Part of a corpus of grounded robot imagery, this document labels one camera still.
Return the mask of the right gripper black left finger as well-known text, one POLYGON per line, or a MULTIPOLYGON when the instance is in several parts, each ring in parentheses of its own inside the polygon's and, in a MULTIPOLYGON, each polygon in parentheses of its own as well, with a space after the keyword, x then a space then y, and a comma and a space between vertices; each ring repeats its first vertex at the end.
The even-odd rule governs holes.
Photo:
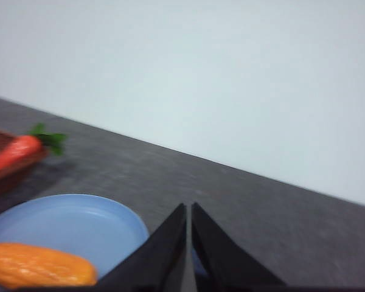
POLYGON ((98 288, 162 288, 186 247, 187 207, 179 204, 147 241, 107 275, 98 288))

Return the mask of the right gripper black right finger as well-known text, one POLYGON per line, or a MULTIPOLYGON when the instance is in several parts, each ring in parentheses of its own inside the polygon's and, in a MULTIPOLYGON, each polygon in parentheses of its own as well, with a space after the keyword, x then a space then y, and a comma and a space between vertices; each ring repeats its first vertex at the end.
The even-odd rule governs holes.
POLYGON ((192 258, 198 288, 285 287, 198 204, 191 208, 192 258))

